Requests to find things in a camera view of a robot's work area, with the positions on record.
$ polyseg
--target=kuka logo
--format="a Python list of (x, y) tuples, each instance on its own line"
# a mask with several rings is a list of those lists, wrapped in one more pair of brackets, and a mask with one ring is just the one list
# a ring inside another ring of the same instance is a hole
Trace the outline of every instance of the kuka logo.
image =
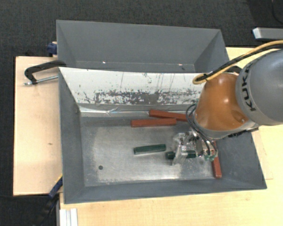
[(245, 101), (245, 104), (250, 108), (250, 111), (255, 111), (256, 108), (253, 107), (253, 103), (250, 99), (250, 96), (249, 96), (249, 91), (248, 91), (248, 87), (247, 87), (247, 77), (249, 75), (249, 71), (250, 71), (250, 67), (252, 66), (252, 64), (248, 65), (246, 68), (245, 68), (245, 71), (244, 73), (246, 74), (246, 76), (243, 76), (242, 77), (242, 80), (243, 80), (243, 83), (242, 83), (242, 94), (244, 94), (244, 101)]

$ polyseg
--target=wooden table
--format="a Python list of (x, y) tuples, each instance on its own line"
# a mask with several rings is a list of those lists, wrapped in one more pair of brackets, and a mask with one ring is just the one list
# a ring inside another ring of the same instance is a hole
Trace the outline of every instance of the wooden table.
[[(230, 58), (249, 48), (227, 48)], [(24, 86), (27, 67), (55, 58), (17, 57), (15, 84), (14, 195), (46, 194), (62, 171), (57, 80)], [(241, 61), (244, 66), (248, 61)], [(57, 69), (36, 74), (55, 75)], [(283, 225), (283, 125), (253, 133), (266, 190), (179, 197), (67, 204), (77, 208), (80, 226)]]

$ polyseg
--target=dark floor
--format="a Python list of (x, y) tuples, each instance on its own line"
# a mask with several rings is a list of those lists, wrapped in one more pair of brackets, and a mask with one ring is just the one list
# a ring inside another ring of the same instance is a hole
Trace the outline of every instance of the dark floor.
[[(13, 57), (47, 56), (56, 19), (218, 28), (227, 46), (255, 46), (254, 27), (283, 27), (283, 0), (0, 0), (0, 195), (13, 190)], [(0, 197), (0, 226), (31, 226), (45, 203)]]

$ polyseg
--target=red block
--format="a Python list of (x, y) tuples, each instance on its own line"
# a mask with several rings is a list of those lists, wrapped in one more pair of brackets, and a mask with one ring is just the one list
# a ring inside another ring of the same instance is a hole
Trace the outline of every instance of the red block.
[(219, 157), (215, 157), (212, 161), (213, 173), (215, 178), (222, 178)]
[(150, 110), (149, 116), (157, 117), (157, 118), (175, 118), (178, 121), (187, 121), (185, 114), (166, 112), (166, 111)]
[(176, 119), (168, 118), (168, 119), (146, 119), (146, 120), (132, 120), (131, 127), (154, 127), (154, 126), (174, 126), (176, 125)]

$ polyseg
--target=yellow cable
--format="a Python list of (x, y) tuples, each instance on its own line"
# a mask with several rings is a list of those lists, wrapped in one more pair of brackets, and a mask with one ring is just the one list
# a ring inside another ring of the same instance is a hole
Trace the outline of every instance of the yellow cable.
[[(241, 55), (241, 56), (237, 57), (237, 58), (240, 58), (240, 57), (243, 57), (243, 56), (247, 56), (247, 55), (249, 55), (251, 53), (255, 53), (255, 52), (257, 52), (258, 50), (260, 50), (262, 48), (269, 47), (269, 46), (272, 46), (272, 45), (278, 45), (278, 44), (283, 44), (283, 40), (277, 40), (277, 41), (273, 41), (273, 42), (262, 44), (262, 45), (260, 45), (258, 47), (255, 47), (254, 49), (250, 50), (249, 52), (245, 53), (244, 55)], [(205, 73), (201, 73), (201, 74), (195, 76), (195, 78), (193, 79), (193, 84), (198, 85), (198, 84), (202, 84), (204, 82), (210, 81), (211, 79), (217, 77), (218, 75), (220, 75), (221, 73), (223, 73), (224, 71), (228, 70), (229, 68), (231, 68), (234, 65), (235, 65), (235, 63), (232, 64), (232, 65), (227, 66), (226, 68), (218, 71), (217, 73), (207, 77), (204, 80), (196, 81), (199, 77), (202, 77), (202, 76), (205, 75)]]

